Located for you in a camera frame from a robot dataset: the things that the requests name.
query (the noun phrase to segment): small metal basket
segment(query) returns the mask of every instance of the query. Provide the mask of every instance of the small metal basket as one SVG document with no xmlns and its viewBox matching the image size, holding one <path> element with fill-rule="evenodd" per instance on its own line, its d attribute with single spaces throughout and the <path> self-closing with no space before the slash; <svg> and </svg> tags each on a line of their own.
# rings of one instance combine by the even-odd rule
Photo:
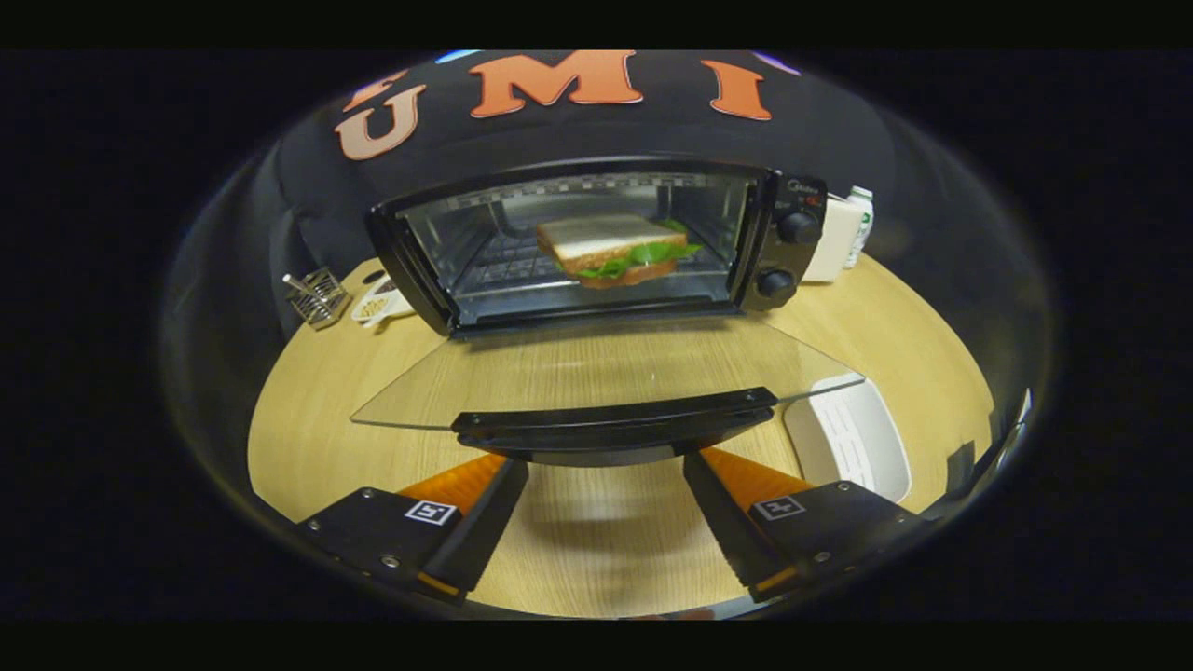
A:
<svg viewBox="0 0 1193 671">
<path fill-rule="evenodd" d="M 290 294 L 286 295 L 286 301 L 293 306 L 295 312 L 302 316 L 303 321 L 315 331 L 327 328 L 339 321 L 352 301 L 352 296 L 344 290 L 332 271 L 321 267 L 303 277 L 302 282 L 310 287 L 315 296 L 291 289 Z"/>
</svg>

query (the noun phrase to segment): lettuce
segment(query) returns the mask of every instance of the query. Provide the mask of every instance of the lettuce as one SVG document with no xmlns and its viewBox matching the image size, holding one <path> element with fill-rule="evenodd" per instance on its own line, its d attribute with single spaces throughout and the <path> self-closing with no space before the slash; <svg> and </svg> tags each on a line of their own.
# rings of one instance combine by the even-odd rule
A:
<svg viewBox="0 0 1193 671">
<path fill-rule="evenodd" d="M 598 269 L 581 270 L 576 275 L 580 277 L 607 277 L 617 279 L 625 275 L 625 271 L 630 270 L 632 265 L 651 265 L 682 259 L 684 257 L 694 254 L 700 247 L 700 245 L 672 245 L 669 242 L 638 245 L 630 250 L 629 256 L 610 259 Z"/>
</svg>

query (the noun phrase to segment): table surface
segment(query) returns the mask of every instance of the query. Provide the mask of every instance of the table surface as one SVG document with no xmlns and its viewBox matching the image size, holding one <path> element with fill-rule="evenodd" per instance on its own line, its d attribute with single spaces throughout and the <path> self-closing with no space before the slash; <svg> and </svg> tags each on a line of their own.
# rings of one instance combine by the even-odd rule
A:
<svg viewBox="0 0 1193 671">
<path fill-rule="evenodd" d="M 354 301 L 367 289 L 364 278 L 381 269 L 372 259 L 345 278 Z M 989 448 L 994 400 L 977 363 L 932 307 L 870 257 L 832 284 L 801 285 L 792 301 L 759 319 L 878 387 L 908 454 L 913 487 L 901 504 L 908 510 L 920 512 L 944 493 L 946 460 L 962 444 L 972 441 L 978 456 Z M 297 522 L 360 487 L 396 492 L 481 456 L 450 431 L 350 420 L 444 341 L 418 315 L 373 330 L 347 314 L 322 331 L 299 328 L 253 415 L 254 492 Z M 798 476 L 781 414 L 718 447 Z M 531 464 L 469 598 L 544 615 L 630 617 L 744 596 L 681 466 L 678 458 L 619 468 Z"/>
</svg>

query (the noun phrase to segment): white box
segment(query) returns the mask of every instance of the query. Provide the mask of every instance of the white box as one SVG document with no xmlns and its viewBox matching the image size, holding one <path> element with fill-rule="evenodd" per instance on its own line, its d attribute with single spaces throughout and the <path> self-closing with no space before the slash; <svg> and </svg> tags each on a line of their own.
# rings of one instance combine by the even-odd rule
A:
<svg viewBox="0 0 1193 671">
<path fill-rule="evenodd" d="M 865 209 L 857 203 L 829 193 L 824 226 L 816 252 L 801 282 L 833 282 L 845 267 L 861 228 Z"/>
</svg>

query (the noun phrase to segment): bread slice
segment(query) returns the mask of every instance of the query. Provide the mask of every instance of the bread slice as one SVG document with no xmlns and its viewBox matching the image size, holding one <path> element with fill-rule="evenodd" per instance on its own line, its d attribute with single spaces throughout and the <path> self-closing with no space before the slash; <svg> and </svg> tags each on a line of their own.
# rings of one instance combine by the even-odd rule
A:
<svg viewBox="0 0 1193 671">
<path fill-rule="evenodd" d="M 687 234 L 672 230 L 647 221 L 645 217 L 633 214 L 605 215 L 561 218 L 538 226 L 538 248 L 563 266 L 563 272 L 575 276 L 581 270 L 595 269 L 605 265 L 605 261 L 625 257 L 630 250 L 638 245 L 650 242 L 669 242 L 672 245 L 687 245 Z M 675 263 L 668 261 L 653 266 L 641 266 L 642 269 L 662 269 L 669 266 L 670 270 L 660 272 L 661 276 L 675 270 Z M 631 267 L 625 276 L 617 279 L 602 278 L 613 287 L 626 284 L 626 276 L 637 270 Z M 642 277 L 642 272 L 633 273 Z M 638 282 L 649 279 L 642 277 Z"/>
</svg>

